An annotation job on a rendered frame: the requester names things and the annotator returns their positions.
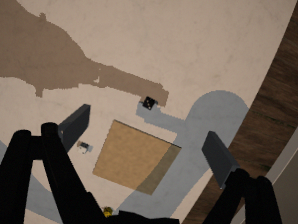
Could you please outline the black die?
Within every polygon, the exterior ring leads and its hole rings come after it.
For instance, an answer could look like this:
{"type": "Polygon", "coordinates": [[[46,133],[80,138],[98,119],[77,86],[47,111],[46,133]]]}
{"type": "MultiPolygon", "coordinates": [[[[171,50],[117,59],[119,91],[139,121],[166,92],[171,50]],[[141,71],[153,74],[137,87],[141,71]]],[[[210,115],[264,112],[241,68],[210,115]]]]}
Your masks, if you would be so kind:
{"type": "Polygon", "coordinates": [[[155,104],[155,100],[147,96],[143,102],[143,107],[151,110],[154,104],[155,104]]]}

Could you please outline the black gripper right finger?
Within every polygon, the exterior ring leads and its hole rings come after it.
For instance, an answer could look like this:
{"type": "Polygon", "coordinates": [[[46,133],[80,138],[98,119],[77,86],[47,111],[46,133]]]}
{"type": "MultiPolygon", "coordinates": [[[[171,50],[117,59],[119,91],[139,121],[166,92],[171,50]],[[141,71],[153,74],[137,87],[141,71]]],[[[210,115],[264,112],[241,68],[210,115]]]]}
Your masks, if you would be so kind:
{"type": "Polygon", "coordinates": [[[242,197],[245,198],[245,224],[282,224],[268,178],[250,177],[216,132],[208,132],[201,150],[220,189],[224,189],[202,224],[230,224],[242,197]]]}

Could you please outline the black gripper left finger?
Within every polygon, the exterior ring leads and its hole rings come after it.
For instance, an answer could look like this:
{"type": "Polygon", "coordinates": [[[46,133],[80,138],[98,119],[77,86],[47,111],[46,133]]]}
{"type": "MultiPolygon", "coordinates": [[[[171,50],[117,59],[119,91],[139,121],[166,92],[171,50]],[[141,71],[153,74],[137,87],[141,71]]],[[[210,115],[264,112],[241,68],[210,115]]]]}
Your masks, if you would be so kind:
{"type": "Polygon", "coordinates": [[[33,160],[43,161],[63,224],[110,224],[67,154],[89,127],[90,109],[83,104],[59,125],[43,123],[41,136],[13,134],[0,164],[0,224],[24,224],[33,160]]]}

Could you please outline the brown square mat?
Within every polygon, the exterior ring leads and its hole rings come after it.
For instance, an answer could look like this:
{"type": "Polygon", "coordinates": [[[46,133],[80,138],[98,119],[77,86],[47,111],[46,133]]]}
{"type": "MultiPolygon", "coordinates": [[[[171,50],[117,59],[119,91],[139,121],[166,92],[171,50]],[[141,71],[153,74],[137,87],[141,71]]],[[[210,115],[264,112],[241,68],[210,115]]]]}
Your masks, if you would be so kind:
{"type": "Polygon", "coordinates": [[[181,149],[114,120],[93,175],[152,195],[181,149]]]}

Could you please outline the yellow die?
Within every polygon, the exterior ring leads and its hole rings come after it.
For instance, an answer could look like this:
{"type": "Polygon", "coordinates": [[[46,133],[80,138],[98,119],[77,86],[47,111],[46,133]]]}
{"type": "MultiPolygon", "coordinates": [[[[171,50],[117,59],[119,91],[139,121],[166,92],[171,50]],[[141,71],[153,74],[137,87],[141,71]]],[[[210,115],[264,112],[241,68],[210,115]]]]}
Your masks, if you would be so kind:
{"type": "Polygon", "coordinates": [[[110,207],[104,208],[104,215],[106,217],[111,216],[112,215],[113,210],[110,207]]]}

